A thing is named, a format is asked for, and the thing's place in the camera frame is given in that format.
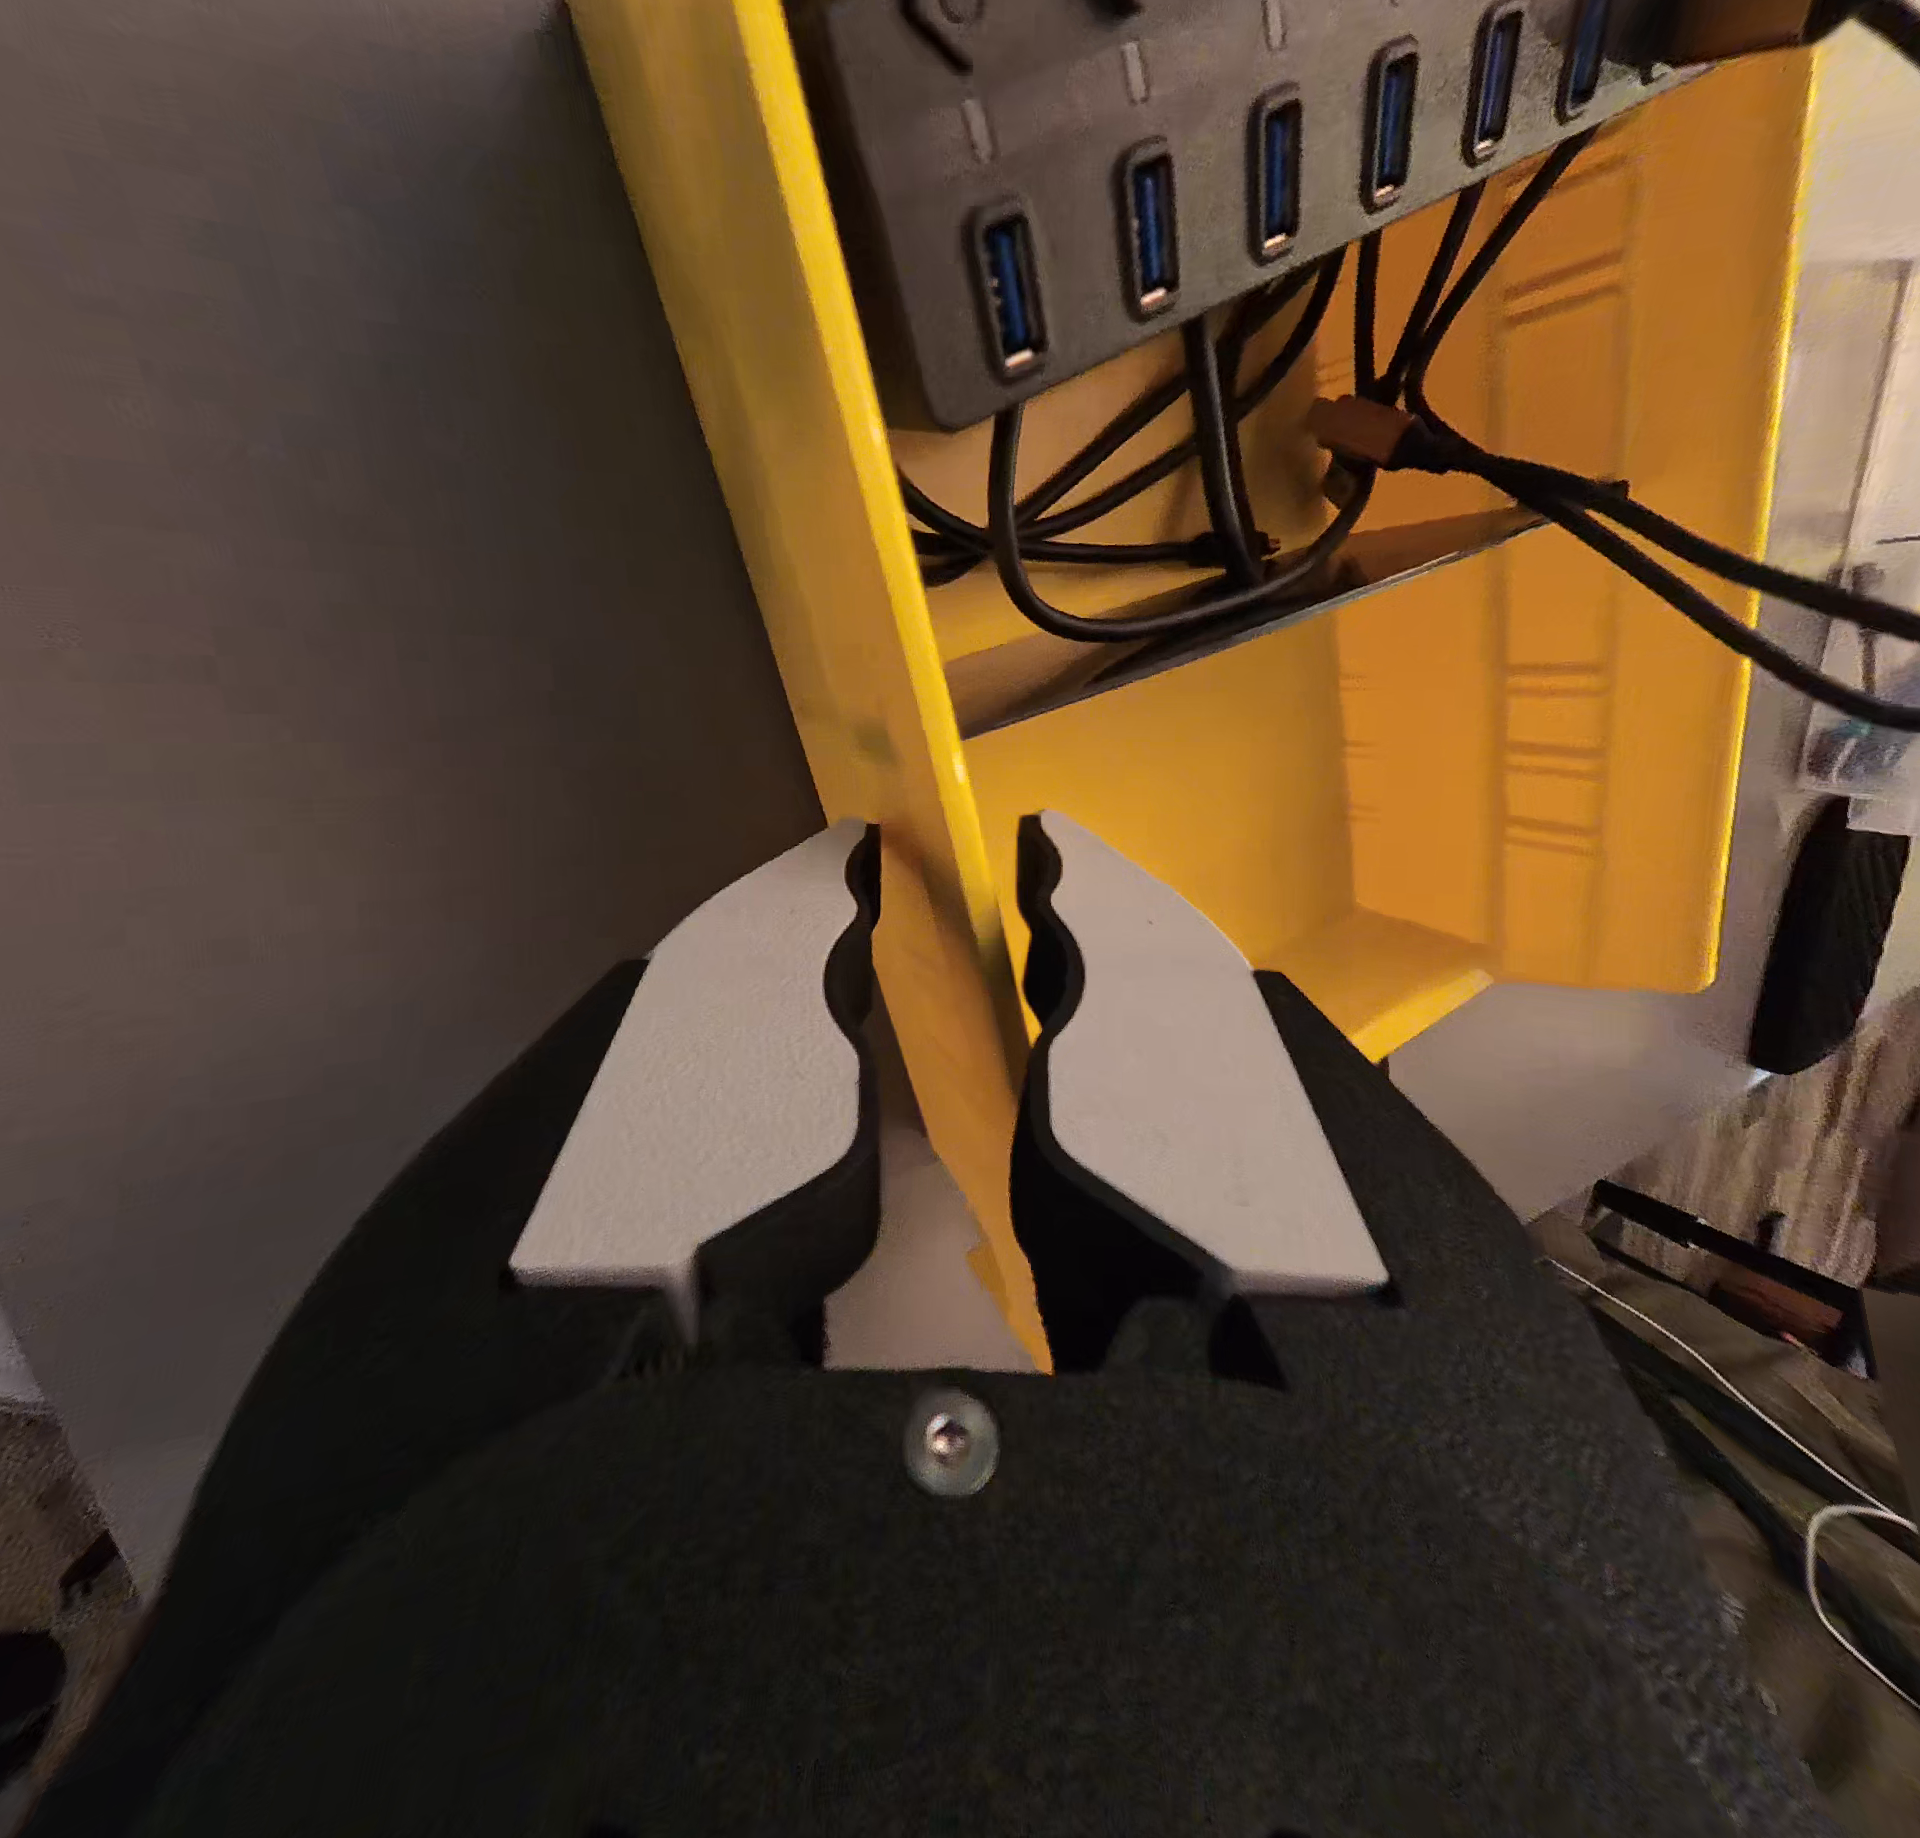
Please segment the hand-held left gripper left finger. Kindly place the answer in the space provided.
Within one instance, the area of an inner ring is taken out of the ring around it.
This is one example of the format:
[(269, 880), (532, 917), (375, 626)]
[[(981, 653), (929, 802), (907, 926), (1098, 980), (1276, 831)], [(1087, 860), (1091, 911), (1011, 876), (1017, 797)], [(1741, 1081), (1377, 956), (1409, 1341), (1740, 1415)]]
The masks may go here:
[(882, 1220), (875, 1000), (882, 833), (844, 819), (673, 925), (513, 1250), (533, 1287), (659, 1294), (826, 1342)]

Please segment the black divider panel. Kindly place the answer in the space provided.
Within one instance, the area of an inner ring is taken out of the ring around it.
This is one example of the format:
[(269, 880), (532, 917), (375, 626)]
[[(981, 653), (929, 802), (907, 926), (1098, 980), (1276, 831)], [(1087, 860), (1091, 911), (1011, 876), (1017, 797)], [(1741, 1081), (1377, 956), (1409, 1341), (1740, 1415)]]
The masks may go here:
[(1283, 604), (1238, 612), (1208, 630), (1137, 643), (1077, 643), (1044, 634), (1009, 638), (947, 664), (961, 736), (983, 738), (1074, 703), (1106, 697), (1213, 659), (1377, 595), (1401, 580), (1501, 550), (1547, 520), (1523, 506), (1455, 512), (1355, 531), (1331, 568)]

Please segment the black usb hub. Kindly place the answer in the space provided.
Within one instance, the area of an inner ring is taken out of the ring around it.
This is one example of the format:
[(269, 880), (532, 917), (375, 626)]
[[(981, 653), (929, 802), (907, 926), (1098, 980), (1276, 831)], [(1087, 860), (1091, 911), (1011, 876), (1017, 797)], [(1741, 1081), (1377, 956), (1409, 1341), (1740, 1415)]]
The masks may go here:
[(956, 432), (1681, 79), (1670, 0), (783, 0), (892, 427)]

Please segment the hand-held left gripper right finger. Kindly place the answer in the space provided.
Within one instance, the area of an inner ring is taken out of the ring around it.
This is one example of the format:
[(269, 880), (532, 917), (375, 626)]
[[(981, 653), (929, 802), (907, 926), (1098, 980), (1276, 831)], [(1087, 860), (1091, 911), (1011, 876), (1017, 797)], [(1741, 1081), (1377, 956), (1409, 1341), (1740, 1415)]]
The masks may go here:
[(1036, 1020), (1009, 1215), (1053, 1369), (1098, 1369), (1142, 1306), (1193, 1311), (1208, 1359), (1255, 1306), (1380, 1302), (1387, 1262), (1259, 976), (1199, 907), (1065, 811), (1020, 818)]

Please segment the yellow plastic bin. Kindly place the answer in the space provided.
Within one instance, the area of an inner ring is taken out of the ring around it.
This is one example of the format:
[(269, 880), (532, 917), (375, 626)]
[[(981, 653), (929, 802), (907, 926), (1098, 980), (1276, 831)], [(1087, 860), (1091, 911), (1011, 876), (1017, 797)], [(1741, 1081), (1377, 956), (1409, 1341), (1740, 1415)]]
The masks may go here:
[[(1045, 1365), (1008, 1203), (1034, 1030), (1016, 827), (1069, 811), (1279, 968), (1520, 1219), (1721, 1092), (1747, 667), (1563, 534), (965, 736), (1016, 616), (929, 602), (892, 451), (975, 509), (985, 432), (884, 427), (781, 0), (566, 0), (762, 624), (832, 819), (877, 819), (877, 964), (1002, 1329)], [(1812, 55), (1648, 103), (1553, 191), (1434, 364), (1502, 448), (1648, 481), (1755, 550)]]

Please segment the black quilted wrist rest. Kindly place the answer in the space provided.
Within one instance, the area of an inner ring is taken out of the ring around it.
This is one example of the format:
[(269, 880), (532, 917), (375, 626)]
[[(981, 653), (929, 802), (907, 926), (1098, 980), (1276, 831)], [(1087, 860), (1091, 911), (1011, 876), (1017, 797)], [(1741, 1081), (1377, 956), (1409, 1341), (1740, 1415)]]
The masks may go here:
[(1800, 837), (1756, 994), (1749, 1063), (1797, 1075), (1860, 1030), (1908, 875), (1909, 837), (1826, 797)]

